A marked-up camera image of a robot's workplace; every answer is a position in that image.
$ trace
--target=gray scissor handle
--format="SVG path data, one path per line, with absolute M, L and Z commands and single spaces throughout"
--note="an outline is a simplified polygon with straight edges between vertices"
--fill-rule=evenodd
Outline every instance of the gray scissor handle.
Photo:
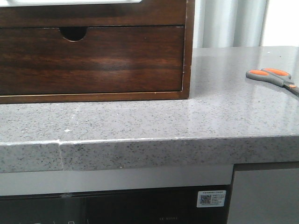
M 270 72 L 263 71 L 263 70 L 249 70 L 246 72 L 246 77 L 257 81 L 272 83 L 280 87 L 284 86 L 283 79 L 280 79 L 275 75 L 271 74 Z

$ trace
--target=scissor blade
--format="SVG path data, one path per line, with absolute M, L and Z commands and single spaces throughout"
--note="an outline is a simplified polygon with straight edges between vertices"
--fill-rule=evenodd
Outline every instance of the scissor blade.
M 288 90 L 288 91 L 290 91 L 290 92 L 292 92 L 293 94 L 295 94 L 296 96 L 298 96 L 299 97 L 299 87 L 290 87 L 290 85 L 284 85 L 284 87 Z

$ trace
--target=white curtain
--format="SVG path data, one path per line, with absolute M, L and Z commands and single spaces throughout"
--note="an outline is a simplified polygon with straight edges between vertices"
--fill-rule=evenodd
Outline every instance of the white curtain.
M 196 0 L 193 46 L 259 46 L 267 3 L 267 0 Z

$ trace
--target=cabinet door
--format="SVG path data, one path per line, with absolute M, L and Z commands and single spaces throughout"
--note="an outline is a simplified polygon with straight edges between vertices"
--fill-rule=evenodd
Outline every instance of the cabinet door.
M 240 165 L 235 169 L 228 224 L 299 221 L 299 162 Z

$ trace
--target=drawer finger hole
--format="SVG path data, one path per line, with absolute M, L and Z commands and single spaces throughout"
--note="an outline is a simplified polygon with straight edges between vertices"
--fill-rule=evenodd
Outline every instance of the drawer finger hole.
M 59 31 L 61 35 L 71 42 L 82 40 L 87 32 L 86 27 L 60 27 Z

